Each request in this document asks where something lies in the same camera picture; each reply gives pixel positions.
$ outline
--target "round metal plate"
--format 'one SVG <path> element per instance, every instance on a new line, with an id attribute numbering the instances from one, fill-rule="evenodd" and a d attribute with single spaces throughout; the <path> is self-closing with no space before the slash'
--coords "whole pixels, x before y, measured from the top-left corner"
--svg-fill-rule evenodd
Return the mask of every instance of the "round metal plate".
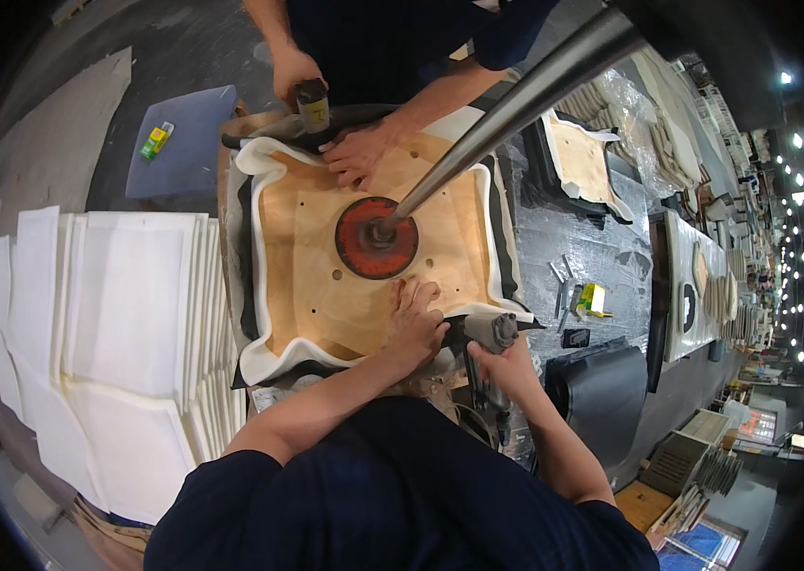
<path id="1" fill-rule="evenodd" d="M 418 227 L 406 218 L 396 228 L 393 239 L 375 244 L 369 229 L 388 217 L 397 202 L 386 197 L 365 197 L 350 204 L 335 225 L 335 248 L 339 258 L 355 274 L 367 280 L 386 280 L 400 274 L 418 253 Z"/>

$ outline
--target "concrete floor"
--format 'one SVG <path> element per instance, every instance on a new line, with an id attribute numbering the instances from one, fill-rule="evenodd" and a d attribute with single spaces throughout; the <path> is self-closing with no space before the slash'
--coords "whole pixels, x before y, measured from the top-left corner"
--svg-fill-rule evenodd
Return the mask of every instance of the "concrete floor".
<path id="1" fill-rule="evenodd" d="M 601 9 L 598 0 L 563 0 L 545 22 L 542 35 L 522 68 L 530 67 L 553 46 Z M 88 210 L 134 210 L 123 195 L 135 133 L 152 103 L 198 89 L 233 83 L 251 112 L 274 108 L 271 67 L 262 37 L 237 0 L 142 2 L 100 0 L 51 29 L 36 46 L 0 107 L 0 137 L 80 70 L 105 55 L 133 46 L 133 82 L 111 123 L 88 195 Z M 215 211 L 214 200 L 164 204 L 178 210 Z M 710 401 L 716 388 L 735 373 L 741 358 L 721 363 L 695 352 L 666 372 L 659 393 L 651 394 L 628 459 L 609 474 L 625 485 L 638 461 L 697 406 Z M 39 465 L 36 441 L 0 403 L 0 436 L 12 462 L 31 474 L 51 496 L 68 507 L 74 491 Z"/>

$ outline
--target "wooden board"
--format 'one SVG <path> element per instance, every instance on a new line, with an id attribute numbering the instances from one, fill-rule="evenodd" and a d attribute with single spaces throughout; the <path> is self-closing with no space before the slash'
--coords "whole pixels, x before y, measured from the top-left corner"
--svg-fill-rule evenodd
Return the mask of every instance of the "wooden board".
<path id="1" fill-rule="evenodd" d="M 385 156 L 369 194 L 401 200 L 450 146 L 419 133 Z M 272 323 L 267 347 L 281 355 L 292 339 L 305 337 L 339 359 L 373 353 L 383 342 L 389 280 L 353 274 L 334 244 L 339 215 L 367 195 L 337 188 L 324 166 L 281 153 L 272 158 L 288 172 L 259 197 Z M 418 273 L 441 285 L 431 308 L 449 314 L 469 303 L 496 305 L 487 293 L 490 258 L 475 173 L 458 177 L 414 218 L 419 251 L 402 277 Z"/>
<path id="2" fill-rule="evenodd" d="M 608 182 L 608 166 L 605 164 L 605 143 L 593 139 L 583 131 L 549 118 L 555 135 L 557 156 L 561 164 L 561 181 L 576 183 L 583 189 L 583 199 L 591 202 L 616 202 Z"/>
<path id="3" fill-rule="evenodd" d="M 670 496 L 653 490 L 639 480 L 615 494 L 615 503 L 625 519 L 644 533 L 669 509 L 672 502 L 674 500 Z"/>

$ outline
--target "metal pole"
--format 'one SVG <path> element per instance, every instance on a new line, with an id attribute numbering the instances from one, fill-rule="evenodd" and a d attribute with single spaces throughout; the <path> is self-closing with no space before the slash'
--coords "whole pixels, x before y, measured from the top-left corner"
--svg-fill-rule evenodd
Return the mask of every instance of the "metal pole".
<path id="1" fill-rule="evenodd" d="M 377 233 L 391 235 L 399 220 L 410 217 L 449 181 L 538 119 L 573 89 L 642 45 L 642 36 L 616 7 L 599 12 L 466 131 L 402 199 L 393 214 L 382 221 Z"/>

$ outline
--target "blue stool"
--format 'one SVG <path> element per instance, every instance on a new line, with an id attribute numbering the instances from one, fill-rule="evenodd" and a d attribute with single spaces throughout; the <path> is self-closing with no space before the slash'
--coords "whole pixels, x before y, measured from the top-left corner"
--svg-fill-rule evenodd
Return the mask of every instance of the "blue stool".
<path id="1" fill-rule="evenodd" d="M 234 116 L 237 104 L 233 85 L 205 89 L 155 103 L 135 140 L 133 159 L 126 178 L 126 197 L 155 210 L 153 199 L 171 195 L 214 196 L 216 191 L 218 129 Z M 155 127 L 165 121 L 174 133 L 152 160 L 139 154 Z"/>

